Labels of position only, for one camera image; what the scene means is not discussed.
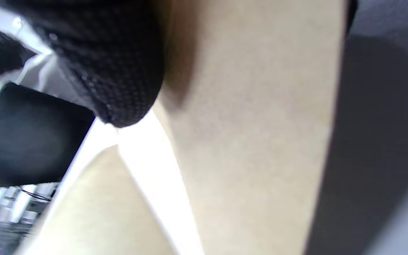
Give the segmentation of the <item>person's right hand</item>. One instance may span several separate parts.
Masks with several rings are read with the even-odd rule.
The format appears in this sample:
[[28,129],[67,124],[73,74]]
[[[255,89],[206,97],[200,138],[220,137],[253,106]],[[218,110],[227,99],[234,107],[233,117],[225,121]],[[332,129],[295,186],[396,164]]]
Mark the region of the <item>person's right hand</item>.
[[0,7],[32,26],[102,121],[131,126],[152,108],[164,59],[149,0],[0,0]]

